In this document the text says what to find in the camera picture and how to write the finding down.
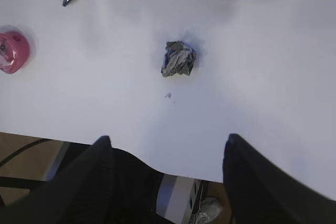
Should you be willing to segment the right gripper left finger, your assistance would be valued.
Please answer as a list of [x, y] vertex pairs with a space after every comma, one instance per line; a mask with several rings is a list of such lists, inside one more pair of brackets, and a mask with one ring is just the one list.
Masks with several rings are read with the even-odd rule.
[[113, 181], [111, 141], [102, 136], [52, 180], [1, 208], [1, 223], [106, 223]]

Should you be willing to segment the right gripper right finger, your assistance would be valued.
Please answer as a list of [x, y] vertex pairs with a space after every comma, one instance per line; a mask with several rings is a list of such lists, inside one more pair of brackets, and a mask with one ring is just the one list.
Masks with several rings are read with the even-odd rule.
[[231, 133], [223, 184], [236, 223], [335, 223], [335, 201], [292, 178]]

